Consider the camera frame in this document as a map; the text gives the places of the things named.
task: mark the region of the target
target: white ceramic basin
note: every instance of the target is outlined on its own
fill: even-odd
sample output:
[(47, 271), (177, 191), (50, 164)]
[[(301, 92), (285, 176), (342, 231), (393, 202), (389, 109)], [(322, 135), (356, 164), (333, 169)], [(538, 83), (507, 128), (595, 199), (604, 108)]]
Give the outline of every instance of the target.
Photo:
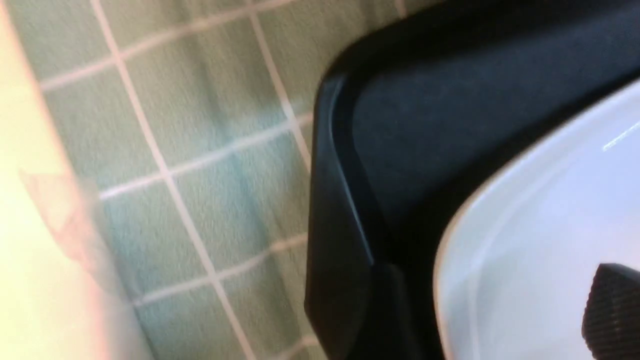
[(640, 270), (640, 81), (487, 181), (449, 224), (434, 296), (448, 360), (592, 359), (595, 271)]

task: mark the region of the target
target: black plastic frame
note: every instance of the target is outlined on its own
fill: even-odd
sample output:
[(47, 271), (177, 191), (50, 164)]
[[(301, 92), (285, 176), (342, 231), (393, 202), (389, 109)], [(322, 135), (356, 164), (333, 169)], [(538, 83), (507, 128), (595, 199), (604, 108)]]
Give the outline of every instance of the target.
[[(426, 346), (416, 335), (404, 275), (388, 258), (390, 231), (353, 141), (354, 103), (368, 77), (401, 58), (417, 35), (436, 38), (442, 31), (456, 31), (456, 24), (512, 11), (517, 3), (452, 0), (438, 5), (352, 45), (325, 75), (314, 114), (305, 309), (329, 358), (443, 358), (437, 335)], [(640, 64), (638, 69), (594, 89), (557, 118), (567, 119), (628, 83), (640, 74)], [(547, 122), (532, 131), (492, 169), (561, 122)]]

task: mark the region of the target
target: white porcelain surface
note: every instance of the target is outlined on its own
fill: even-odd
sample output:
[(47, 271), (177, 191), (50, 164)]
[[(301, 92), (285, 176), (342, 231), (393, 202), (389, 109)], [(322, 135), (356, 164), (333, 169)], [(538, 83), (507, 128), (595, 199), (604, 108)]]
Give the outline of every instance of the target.
[(434, 296), (448, 360), (592, 359), (598, 264), (640, 270), (640, 81), (487, 181), (449, 224)]

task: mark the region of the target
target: blurry skin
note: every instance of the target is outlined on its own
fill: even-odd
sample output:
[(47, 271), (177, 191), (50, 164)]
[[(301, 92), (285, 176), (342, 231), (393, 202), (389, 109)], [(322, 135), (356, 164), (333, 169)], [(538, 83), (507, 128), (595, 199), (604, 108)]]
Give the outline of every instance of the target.
[(2, 2), (0, 49), (0, 359), (150, 359)]

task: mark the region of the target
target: black rubber object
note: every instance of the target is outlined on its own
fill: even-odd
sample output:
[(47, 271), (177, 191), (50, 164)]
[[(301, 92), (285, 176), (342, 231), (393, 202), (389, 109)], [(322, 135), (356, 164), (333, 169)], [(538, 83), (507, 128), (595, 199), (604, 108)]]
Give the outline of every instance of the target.
[(640, 359), (640, 272), (620, 264), (598, 267), (582, 337), (596, 360)]
[(638, 76), (639, 0), (452, 0), (347, 49), (314, 117), (305, 308), (329, 358), (443, 359), (433, 261), (454, 212)]

